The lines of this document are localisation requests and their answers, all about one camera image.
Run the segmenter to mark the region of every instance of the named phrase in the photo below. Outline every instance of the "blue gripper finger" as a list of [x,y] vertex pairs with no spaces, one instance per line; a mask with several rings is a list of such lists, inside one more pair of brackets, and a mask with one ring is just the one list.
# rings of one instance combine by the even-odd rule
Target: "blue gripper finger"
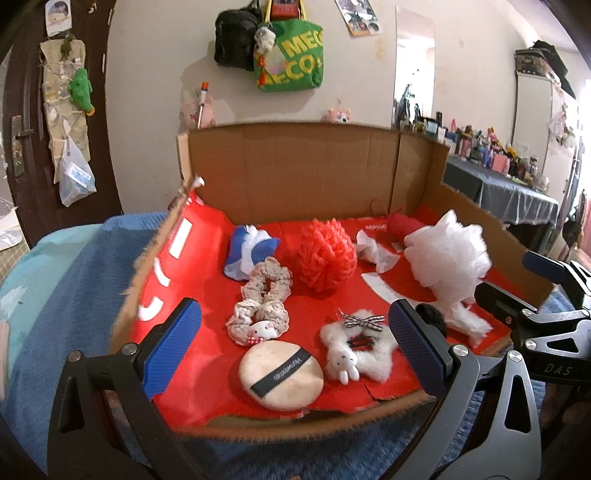
[[452,368],[452,359],[447,353],[450,345],[443,335],[424,323],[406,300],[390,305],[388,323],[423,390],[438,399],[443,398],[447,375]]
[[171,325],[144,362],[142,387],[150,400],[163,393],[201,326],[201,307],[192,299],[183,300],[171,317]]
[[564,283],[566,280],[566,270],[564,264],[542,257],[535,252],[527,252],[521,260],[524,268],[540,277],[550,280],[552,283]]

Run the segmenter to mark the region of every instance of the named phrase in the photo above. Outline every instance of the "knitted scrunchie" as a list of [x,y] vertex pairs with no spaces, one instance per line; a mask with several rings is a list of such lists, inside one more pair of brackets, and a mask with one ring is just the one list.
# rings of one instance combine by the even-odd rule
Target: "knitted scrunchie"
[[[266,292],[267,279],[271,280]],[[234,315],[226,322],[228,335],[241,346],[249,345],[248,332],[256,322],[273,324],[277,336],[287,331],[290,317],[283,302],[291,295],[291,272],[273,257],[255,265],[250,281],[241,288],[242,301],[234,306]]]

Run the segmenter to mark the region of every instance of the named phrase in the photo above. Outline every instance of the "white fluffy star hair clip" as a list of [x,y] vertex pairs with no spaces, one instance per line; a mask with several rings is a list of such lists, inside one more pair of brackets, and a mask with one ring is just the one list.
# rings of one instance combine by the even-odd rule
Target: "white fluffy star hair clip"
[[[353,315],[339,310],[342,321],[329,323],[320,330],[327,351],[324,370],[329,378],[347,385],[366,375],[384,383],[392,372],[392,351],[398,346],[392,331],[384,325],[384,316],[369,310]],[[369,349],[358,350],[359,346]]]

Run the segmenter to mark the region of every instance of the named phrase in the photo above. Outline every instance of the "table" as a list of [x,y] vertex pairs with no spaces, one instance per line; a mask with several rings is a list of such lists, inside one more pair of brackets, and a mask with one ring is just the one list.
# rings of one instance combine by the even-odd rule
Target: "table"
[[519,185],[497,171],[450,155],[443,182],[502,223],[511,224],[509,231],[533,251],[543,249],[556,226],[556,200]]

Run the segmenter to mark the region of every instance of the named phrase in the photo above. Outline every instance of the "black label strap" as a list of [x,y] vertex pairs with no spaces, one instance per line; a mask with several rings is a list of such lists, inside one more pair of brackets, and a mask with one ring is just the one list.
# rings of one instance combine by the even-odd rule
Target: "black label strap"
[[287,362],[283,363],[280,367],[274,369],[266,377],[263,377],[258,382],[256,382],[251,387],[251,390],[257,397],[264,397],[277,385],[296,373],[296,371],[302,365],[304,365],[306,360],[308,360],[311,356],[312,355],[309,352],[300,347],[300,349]]

